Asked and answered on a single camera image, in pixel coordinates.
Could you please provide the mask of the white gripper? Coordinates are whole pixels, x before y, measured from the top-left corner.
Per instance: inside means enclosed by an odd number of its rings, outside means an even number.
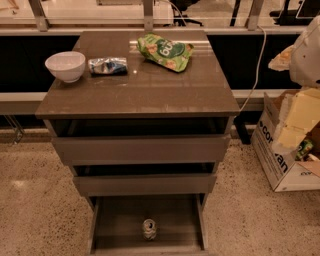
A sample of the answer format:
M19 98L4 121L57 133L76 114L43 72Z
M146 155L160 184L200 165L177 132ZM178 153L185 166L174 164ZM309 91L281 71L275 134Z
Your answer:
M274 71L288 71L290 79L306 87L286 93L281 103L272 149L290 154L320 122L320 16L316 16L295 43L277 54L268 64Z

